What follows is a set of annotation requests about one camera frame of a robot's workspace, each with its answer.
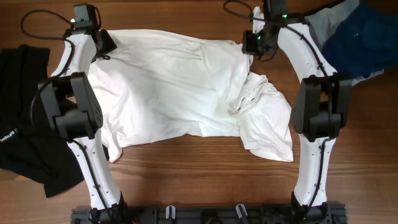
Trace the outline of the white polo shirt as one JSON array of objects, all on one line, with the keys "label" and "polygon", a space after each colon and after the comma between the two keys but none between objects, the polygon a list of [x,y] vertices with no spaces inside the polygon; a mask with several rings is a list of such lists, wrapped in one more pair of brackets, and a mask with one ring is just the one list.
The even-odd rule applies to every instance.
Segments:
[{"label": "white polo shirt", "polygon": [[90,65],[109,160],[125,147],[190,134],[239,137],[255,156],[290,162],[291,107],[231,40],[112,30],[117,47]]}]

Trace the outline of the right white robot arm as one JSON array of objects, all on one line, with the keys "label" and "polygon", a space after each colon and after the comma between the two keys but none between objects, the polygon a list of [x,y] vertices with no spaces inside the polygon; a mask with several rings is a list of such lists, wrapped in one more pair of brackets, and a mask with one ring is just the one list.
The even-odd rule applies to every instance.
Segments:
[{"label": "right white robot arm", "polygon": [[264,223],[347,223],[346,207],[329,202],[326,179],[333,146],[346,126],[351,80],[323,57],[300,14],[289,14],[284,1],[263,1],[263,15],[252,12],[259,31],[244,33],[243,51],[262,57],[283,50],[300,81],[291,118],[300,140],[299,175],[288,204],[265,205]]}]

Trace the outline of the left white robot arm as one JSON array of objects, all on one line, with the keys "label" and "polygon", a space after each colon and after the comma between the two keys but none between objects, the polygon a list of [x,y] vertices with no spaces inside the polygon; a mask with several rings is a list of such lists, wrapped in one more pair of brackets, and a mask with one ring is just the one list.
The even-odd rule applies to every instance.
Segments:
[{"label": "left white robot arm", "polygon": [[65,50],[56,71],[39,85],[50,128],[75,155],[90,193],[86,223],[123,223],[124,201],[115,183],[101,143],[104,117],[88,81],[91,63],[116,48],[100,28],[91,4],[73,7],[75,18],[65,31]]}]

